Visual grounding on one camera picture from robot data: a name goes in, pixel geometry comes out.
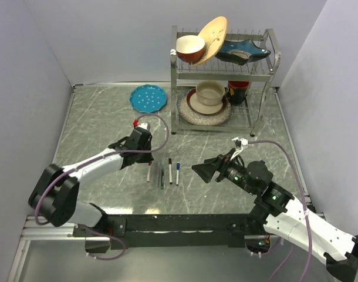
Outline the red white marker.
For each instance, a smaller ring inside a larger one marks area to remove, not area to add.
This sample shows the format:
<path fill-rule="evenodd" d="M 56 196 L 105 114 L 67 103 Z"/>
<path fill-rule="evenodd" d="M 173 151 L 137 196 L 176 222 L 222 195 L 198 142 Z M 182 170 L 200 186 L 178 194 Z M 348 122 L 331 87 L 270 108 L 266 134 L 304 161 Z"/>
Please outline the red white marker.
<path fill-rule="evenodd" d="M 150 182 L 150 172 L 151 172 L 151 165 L 148 166 L 148 171 L 147 171 L 147 182 Z"/>

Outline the purple pen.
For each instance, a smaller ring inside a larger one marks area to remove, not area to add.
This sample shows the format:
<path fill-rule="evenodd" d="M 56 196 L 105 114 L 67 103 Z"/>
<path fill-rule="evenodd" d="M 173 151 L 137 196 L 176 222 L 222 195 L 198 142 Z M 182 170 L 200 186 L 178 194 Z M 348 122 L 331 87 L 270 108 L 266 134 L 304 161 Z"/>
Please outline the purple pen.
<path fill-rule="evenodd" d="M 157 188 L 160 188 L 161 183 L 161 161 L 157 162 Z"/>

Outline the blue white marker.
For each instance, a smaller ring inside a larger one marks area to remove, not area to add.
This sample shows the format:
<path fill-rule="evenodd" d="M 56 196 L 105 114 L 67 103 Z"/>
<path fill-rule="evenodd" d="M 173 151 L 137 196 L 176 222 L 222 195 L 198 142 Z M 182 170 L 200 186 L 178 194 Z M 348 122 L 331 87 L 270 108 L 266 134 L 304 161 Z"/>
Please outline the blue white marker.
<path fill-rule="evenodd" d="M 175 177 L 175 185 L 179 186 L 179 182 L 180 182 L 180 168 L 176 169 L 176 177 Z"/>

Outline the black white marker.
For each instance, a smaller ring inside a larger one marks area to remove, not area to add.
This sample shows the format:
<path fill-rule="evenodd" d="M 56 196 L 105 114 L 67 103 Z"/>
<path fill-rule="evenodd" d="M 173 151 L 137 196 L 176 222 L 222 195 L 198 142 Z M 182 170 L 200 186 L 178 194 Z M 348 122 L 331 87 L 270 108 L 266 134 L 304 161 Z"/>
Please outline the black white marker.
<path fill-rule="evenodd" d="M 168 165 L 169 184 L 173 184 L 172 164 Z"/>

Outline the green pen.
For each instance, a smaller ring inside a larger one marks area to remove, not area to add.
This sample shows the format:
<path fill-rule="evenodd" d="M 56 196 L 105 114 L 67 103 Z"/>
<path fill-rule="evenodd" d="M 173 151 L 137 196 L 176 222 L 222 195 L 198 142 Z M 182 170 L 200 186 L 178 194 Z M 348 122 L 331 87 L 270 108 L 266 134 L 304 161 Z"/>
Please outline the green pen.
<path fill-rule="evenodd" d="M 162 167 L 161 168 L 161 176 L 160 176 L 160 189 L 164 190 L 165 188 L 165 169 Z"/>

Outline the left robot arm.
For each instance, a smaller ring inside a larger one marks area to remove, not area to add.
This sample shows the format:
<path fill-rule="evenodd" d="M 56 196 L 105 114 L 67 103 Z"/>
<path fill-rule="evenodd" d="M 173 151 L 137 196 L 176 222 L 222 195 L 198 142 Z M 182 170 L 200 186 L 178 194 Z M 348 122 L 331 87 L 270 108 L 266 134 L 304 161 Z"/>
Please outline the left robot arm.
<path fill-rule="evenodd" d="M 106 212 L 95 204 L 78 201 L 79 189 L 109 173 L 152 161 L 151 139 L 150 124 L 142 123 L 130 136 L 82 162 L 63 167 L 50 164 L 41 174 L 28 205 L 35 209 L 43 198 L 38 214 L 48 223 L 56 227 L 77 223 L 85 225 L 94 236 L 103 235 L 108 227 Z"/>

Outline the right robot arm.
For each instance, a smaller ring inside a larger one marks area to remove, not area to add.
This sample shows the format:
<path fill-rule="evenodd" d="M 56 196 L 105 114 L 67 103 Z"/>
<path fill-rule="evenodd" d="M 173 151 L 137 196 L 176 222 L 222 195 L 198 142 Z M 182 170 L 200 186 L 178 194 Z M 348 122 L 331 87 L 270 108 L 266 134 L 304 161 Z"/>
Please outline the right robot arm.
<path fill-rule="evenodd" d="M 293 194 L 275 183 L 265 162 L 253 161 L 243 166 L 230 155 L 219 155 L 192 166 L 209 183 L 224 179 L 255 196 L 249 212 L 251 232 L 275 234 L 308 251 L 326 266 L 339 281 L 354 281 L 358 272 L 358 235 L 353 236 L 331 225 L 309 209 Z"/>

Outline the blue dotted plate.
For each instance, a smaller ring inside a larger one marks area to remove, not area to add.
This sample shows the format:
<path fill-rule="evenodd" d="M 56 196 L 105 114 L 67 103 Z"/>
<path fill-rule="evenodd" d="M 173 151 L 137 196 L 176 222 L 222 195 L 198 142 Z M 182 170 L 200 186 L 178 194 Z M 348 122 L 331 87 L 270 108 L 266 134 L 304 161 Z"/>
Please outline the blue dotted plate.
<path fill-rule="evenodd" d="M 140 113 L 156 113 L 167 103 L 165 90 L 157 85 L 138 86 L 130 94 L 132 108 Z"/>

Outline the brown rimmed plate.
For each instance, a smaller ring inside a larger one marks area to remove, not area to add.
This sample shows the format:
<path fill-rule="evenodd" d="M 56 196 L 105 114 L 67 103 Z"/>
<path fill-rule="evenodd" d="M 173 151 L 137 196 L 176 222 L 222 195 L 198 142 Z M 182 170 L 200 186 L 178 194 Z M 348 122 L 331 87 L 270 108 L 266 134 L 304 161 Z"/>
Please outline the brown rimmed plate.
<path fill-rule="evenodd" d="M 212 116 L 221 113 L 227 106 L 227 100 L 225 97 L 222 98 L 222 102 L 214 105 L 207 106 L 200 103 L 197 99 L 196 91 L 194 88 L 189 90 L 186 97 L 187 105 L 196 113 L 206 116 Z"/>

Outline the beige ceramic bowl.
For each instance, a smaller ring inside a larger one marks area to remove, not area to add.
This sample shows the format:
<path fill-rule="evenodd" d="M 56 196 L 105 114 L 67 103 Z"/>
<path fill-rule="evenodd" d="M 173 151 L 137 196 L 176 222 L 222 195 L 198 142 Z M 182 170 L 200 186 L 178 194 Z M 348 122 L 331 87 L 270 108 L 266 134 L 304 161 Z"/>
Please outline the beige ceramic bowl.
<path fill-rule="evenodd" d="M 220 104 L 225 95 L 225 88 L 214 80 L 200 82 L 195 87 L 195 91 L 198 101 L 205 106 Z"/>

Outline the dark red mug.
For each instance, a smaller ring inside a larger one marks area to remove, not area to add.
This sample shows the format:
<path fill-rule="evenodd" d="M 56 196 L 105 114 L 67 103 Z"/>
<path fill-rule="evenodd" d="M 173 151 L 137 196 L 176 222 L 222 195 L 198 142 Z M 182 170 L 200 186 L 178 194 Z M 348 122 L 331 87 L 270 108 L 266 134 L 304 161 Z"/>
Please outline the dark red mug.
<path fill-rule="evenodd" d="M 241 105 L 249 88 L 248 81 L 228 81 L 226 97 L 233 106 Z"/>

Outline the metal dish rack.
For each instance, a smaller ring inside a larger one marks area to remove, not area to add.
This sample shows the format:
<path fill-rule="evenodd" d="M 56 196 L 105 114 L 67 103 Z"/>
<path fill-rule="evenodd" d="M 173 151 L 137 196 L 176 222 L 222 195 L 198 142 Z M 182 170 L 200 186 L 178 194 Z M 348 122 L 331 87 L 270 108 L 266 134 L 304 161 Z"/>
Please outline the metal dish rack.
<path fill-rule="evenodd" d="M 264 32 L 229 32 L 226 35 L 228 41 L 240 42 L 252 40 L 258 47 L 267 48 L 271 54 L 263 60 L 247 63 L 244 66 L 223 62 L 217 58 L 211 58 L 202 65 L 192 67 L 189 63 L 182 62 L 177 57 L 175 50 L 177 38 L 190 35 L 190 31 L 178 30 L 176 26 L 171 29 L 170 50 L 170 116 L 171 133 L 180 131 L 210 131 L 232 133 L 238 132 L 252 137 L 256 136 L 264 125 L 265 105 L 268 92 L 281 62 L 281 49 L 275 32 L 268 28 Z M 231 116 L 224 123 L 217 126 L 193 125 L 185 121 L 178 111 L 178 97 L 187 90 L 196 86 L 203 80 L 217 80 L 228 83 L 230 80 L 248 81 L 251 86 L 262 86 L 261 94 L 257 97 L 246 98 L 241 106 L 232 107 Z"/>

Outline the dark blue wavy dish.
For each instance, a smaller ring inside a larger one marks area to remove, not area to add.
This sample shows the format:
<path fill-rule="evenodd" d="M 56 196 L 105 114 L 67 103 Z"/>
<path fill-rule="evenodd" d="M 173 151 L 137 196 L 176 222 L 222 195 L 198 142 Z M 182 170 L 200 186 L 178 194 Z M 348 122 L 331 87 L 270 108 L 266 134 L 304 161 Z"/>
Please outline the dark blue wavy dish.
<path fill-rule="evenodd" d="M 259 48 L 252 40 L 245 41 L 224 41 L 221 49 L 215 57 L 224 62 L 245 65 L 265 59 L 271 54 L 270 50 Z"/>

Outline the tan floral plate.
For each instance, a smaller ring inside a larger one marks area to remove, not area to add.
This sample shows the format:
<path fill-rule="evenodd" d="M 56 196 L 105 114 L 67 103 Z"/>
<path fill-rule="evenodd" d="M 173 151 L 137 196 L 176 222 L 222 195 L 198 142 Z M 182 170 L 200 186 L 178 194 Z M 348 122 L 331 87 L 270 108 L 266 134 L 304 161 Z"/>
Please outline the tan floral plate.
<path fill-rule="evenodd" d="M 205 40 L 205 53 L 197 63 L 191 66 L 200 66 L 213 58 L 221 49 L 227 34 L 228 20 L 224 16 L 218 16 L 211 20 L 198 34 Z"/>

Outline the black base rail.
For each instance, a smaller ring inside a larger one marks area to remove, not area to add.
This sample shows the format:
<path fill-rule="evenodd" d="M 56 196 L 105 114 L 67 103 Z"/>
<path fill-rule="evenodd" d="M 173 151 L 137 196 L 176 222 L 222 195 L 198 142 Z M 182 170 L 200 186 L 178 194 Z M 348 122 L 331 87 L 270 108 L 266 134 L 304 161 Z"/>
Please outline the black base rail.
<path fill-rule="evenodd" d="M 110 215 L 95 231 L 116 241 L 97 238 L 78 226 L 75 238 L 85 239 L 85 250 L 104 254 L 108 250 L 138 247 L 227 246 L 267 253 L 270 236 L 247 214 L 120 214 Z"/>

